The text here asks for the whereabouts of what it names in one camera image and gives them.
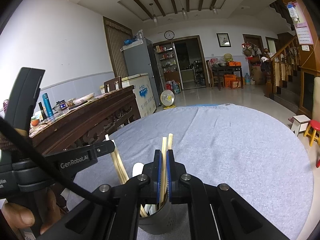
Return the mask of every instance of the pendant light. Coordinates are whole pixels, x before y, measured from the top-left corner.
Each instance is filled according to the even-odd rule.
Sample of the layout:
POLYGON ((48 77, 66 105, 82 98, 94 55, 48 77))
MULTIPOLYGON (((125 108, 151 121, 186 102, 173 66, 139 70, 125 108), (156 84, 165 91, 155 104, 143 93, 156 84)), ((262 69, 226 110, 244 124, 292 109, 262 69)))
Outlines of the pendant light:
POLYGON ((213 11, 213 14, 218 14, 217 9, 213 5, 211 5, 211 10, 213 11))
POLYGON ((184 7, 182 6, 181 0, 179 0, 179 1, 180 1, 180 4, 181 4, 181 7, 182 7, 182 9, 181 9, 182 16, 183 16, 183 18, 184 18, 185 20, 188 20, 188 19, 189 19, 188 13, 187 13, 187 11, 184 9, 184 7))
POLYGON ((151 9, 152 9, 152 14, 153 14, 152 20, 155 26, 158 26, 158 18, 156 17, 155 12, 153 11, 153 3, 149 3, 149 5, 151 6, 151 9))

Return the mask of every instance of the human hand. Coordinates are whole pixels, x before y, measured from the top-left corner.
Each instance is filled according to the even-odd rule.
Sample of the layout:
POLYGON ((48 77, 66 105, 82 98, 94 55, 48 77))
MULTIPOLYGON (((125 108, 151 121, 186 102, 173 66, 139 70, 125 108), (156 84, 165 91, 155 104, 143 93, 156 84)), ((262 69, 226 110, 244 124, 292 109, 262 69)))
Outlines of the human hand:
MULTIPOLYGON (((47 193, 48 216, 40 229, 42 235, 60 218, 60 209, 56 204, 56 197, 51 189, 47 193)), ((15 203, 5 203, 1 209, 8 225, 19 239, 23 239, 19 229, 29 228, 35 223, 35 217, 31 210, 15 203)))

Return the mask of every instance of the curtain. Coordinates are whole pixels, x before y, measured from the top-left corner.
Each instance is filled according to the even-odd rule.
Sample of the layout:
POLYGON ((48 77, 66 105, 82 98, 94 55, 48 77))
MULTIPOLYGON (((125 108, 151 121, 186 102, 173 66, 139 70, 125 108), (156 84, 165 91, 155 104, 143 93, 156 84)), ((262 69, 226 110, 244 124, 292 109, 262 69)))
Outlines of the curtain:
POLYGON ((124 41, 132 38, 132 30, 106 17, 103 18, 107 45, 115 77, 127 77, 128 69, 120 48, 124 41))

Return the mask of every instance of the framed picture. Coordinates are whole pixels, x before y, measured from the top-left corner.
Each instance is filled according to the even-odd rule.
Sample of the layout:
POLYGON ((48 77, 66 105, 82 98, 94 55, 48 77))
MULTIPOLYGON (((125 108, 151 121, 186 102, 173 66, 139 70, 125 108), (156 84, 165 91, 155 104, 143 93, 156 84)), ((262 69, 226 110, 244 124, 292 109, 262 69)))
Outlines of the framed picture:
POLYGON ((217 33, 220 47, 231 47, 228 33, 217 33))

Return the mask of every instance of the red stool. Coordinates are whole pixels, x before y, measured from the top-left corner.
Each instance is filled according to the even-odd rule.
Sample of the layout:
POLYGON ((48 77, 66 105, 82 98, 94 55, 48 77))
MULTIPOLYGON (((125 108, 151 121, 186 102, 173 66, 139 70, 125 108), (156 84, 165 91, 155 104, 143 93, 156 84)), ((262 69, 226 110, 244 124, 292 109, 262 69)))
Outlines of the red stool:
POLYGON ((308 125, 308 128, 306 129, 306 131, 303 135, 304 137, 306 137, 307 135, 309 135, 311 137, 310 143, 309 143, 310 146, 312 146, 314 140, 318 141, 318 145, 320 145, 319 137, 316 136, 317 131, 320 131, 320 122, 318 122, 316 120, 311 120, 308 125), (309 133, 309 130, 311 127, 313 128, 312 134, 309 133))

